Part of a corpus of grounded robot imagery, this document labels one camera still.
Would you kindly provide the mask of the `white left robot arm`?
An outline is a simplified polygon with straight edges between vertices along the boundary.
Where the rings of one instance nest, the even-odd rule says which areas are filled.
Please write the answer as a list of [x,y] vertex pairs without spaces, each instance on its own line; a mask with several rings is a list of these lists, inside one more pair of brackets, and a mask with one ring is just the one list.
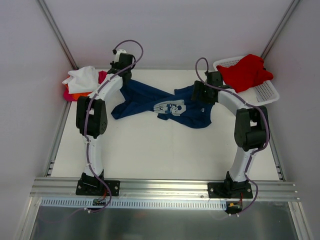
[[88,96],[81,96],[76,106],[76,127],[85,145],[85,167],[82,181],[93,195],[104,191],[104,167],[102,163],[102,135],[108,126],[107,101],[132,77],[131,70],[136,60],[124,49],[114,50],[114,61],[105,79]]

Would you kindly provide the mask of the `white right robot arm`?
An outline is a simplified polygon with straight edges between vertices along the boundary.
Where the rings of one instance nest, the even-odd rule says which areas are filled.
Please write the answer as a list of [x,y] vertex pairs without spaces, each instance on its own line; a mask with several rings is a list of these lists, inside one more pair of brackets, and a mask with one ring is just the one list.
[[264,106],[255,106],[245,101],[228,85],[218,71],[205,71],[206,80],[197,73],[191,99],[206,104],[216,104],[227,108],[235,116],[234,140],[236,155],[230,170],[224,193],[235,198],[242,191],[240,183],[248,182],[248,173],[257,152],[264,150],[270,140],[268,111]]

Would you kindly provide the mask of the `blue cartoon print t-shirt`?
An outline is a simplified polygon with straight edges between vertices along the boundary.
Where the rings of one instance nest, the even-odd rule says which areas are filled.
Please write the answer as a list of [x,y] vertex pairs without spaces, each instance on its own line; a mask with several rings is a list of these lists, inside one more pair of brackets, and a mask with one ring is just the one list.
[[122,119],[143,112],[154,112],[161,120],[173,120],[193,129],[208,127],[213,105],[192,100],[194,86],[175,89],[174,94],[131,80],[120,92],[124,102],[111,112],[114,119]]

